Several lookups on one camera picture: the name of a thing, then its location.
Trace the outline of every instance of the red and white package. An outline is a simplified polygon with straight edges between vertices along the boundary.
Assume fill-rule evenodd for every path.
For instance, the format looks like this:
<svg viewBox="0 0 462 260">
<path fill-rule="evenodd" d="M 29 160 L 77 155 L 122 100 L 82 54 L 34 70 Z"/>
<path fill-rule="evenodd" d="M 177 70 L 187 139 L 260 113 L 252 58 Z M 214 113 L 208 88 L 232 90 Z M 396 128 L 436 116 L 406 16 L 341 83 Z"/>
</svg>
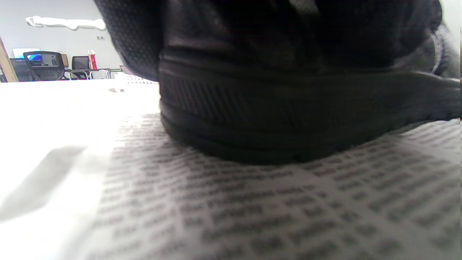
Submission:
<svg viewBox="0 0 462 260">
<path fill-rule="evenodd" d="M 98 67 L 96 66 L 96 58 L 95 58 L 95 51 L 94 50 L 91 50 L 88 51 L 88 62 L 90 63 L 90 69 L 98 69 Z"/>
</svg>

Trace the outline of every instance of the shoe sole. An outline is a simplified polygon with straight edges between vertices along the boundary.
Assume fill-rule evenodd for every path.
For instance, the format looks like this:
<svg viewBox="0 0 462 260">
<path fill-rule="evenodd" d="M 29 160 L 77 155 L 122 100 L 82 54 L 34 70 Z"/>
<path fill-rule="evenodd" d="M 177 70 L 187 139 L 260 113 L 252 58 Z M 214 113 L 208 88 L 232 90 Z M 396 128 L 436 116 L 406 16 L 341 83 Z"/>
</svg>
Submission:
<svg viewBox="0 0 462 260">
<path fill-rule="evenodd" d="M 172 138 L 252 164 L 319 159 L 407 124 L 462 114 L 459 80 L 419 72 L 316 76 L 170 56 L 159 83 Z"/>
</svg>

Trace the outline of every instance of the newspaper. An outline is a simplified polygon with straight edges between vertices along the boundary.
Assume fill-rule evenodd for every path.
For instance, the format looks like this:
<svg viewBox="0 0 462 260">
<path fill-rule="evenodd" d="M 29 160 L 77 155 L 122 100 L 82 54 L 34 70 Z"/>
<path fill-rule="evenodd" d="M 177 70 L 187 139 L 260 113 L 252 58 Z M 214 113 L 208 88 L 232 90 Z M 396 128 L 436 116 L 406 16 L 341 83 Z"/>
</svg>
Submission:
<svg viewBox="0 0 462 260">
<path fill-rule="evenodd" d="M 438 121 L 254 166 L 173 141 L 158 114 L 128 117 L 111 142 L 67 150 L 67 177 L 39 178 L 52 192 L 25 179 L 6 196 L 0 259 L 455 260 L 460 144 L 460 121 Z"/>
</svg>

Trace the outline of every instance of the white wall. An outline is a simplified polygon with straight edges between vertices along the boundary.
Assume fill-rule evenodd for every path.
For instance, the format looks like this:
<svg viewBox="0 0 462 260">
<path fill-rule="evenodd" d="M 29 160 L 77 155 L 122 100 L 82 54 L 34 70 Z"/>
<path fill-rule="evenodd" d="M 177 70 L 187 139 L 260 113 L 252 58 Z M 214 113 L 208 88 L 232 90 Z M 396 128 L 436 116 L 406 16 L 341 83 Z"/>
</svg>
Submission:
<svg viewBox="0 0 462 260">
<path fill-rule="evenodd" d="M 122 61 L 112 46 L 109 33 L 98 29 L 72 31 L 68 28 L 37 28 L 27 25 L 25 18 L 38 15 L 63 19 L 99 19 L 101 14 L 93 0 L 2 0 L 0 3 L 0 37 L 10 58 L 12 48 L 40 48 L 72 56 L 96 53 L 99 68 L 119 68 Z M 99 41 L 96 36 L 104 36 Z"/>
<path fill-rule="evenodd" d="M 461 42 L 461 25 L 462 25 L 462 0 L 440 0 L 443 6 L 444 22 L 448 26 L 452 35 L 454 35 L 454 44 L 460 51 Z"/>
</svg>

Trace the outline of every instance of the shoe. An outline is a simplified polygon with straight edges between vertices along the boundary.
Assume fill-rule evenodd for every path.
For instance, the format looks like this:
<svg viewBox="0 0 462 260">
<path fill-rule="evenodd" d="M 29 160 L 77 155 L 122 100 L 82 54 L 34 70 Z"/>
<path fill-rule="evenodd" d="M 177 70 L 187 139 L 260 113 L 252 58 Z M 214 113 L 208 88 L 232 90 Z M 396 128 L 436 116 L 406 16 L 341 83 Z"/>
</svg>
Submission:
<svg viewBox="0 0 462 260">
<path fill-rule="evenodd" d="M 96 4 L 125 65 L 159 81 L 167 133 L 223 159 L 309 161 L 462 113 L 439 1 Z"/>
</svg>

